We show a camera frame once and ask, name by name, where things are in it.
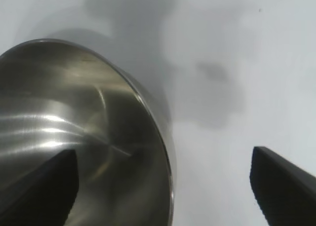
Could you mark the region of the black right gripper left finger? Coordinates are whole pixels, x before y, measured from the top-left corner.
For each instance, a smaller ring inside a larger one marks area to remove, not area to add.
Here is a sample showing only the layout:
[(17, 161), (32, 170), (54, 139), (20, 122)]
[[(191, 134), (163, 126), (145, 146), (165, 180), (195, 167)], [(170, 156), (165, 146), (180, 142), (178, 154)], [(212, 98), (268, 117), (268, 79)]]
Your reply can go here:
[(2, 226), (63, 226), (79, 190), (77, 155), (63, 150), (0, 195)]

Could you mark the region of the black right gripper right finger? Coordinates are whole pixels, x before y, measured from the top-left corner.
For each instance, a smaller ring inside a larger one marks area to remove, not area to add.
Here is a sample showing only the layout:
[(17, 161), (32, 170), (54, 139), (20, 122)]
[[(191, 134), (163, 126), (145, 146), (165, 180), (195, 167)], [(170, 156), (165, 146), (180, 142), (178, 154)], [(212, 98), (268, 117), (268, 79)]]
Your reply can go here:
[(316, 224), (316, 178), (266, 147), (254, 147), (250, 185), (270, 226)]

